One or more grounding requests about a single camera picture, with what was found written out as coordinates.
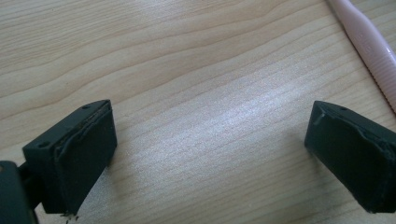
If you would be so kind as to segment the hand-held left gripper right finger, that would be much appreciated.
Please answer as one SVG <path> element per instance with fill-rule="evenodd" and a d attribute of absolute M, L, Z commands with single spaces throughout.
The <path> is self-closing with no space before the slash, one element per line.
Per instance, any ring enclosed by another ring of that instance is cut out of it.
<path fill-rule="evenodd" d="M 396 212 L 395 132 L 346 107 L 315 101 L 304 145 L 367 212 Z"/>

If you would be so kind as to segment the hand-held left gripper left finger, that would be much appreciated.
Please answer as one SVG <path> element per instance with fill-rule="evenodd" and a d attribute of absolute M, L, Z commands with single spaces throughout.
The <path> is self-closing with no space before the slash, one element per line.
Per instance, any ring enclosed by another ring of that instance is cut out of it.
<path fill-rule="evenodd" d="M 116 147 L 108 100 L 78 108 L 23 147 L 30 172 L 44 182 L 45 212 L 76 214 Z"/>

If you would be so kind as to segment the pink toothbrush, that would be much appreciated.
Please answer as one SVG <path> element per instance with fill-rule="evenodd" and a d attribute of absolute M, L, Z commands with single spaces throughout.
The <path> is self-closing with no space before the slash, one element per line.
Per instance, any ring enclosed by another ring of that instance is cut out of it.
<path fill-rule="evenodd" d="M 396 114 L 396 54 L 375 25 L 349 0 L 328 0 L 348 38 Z"/>

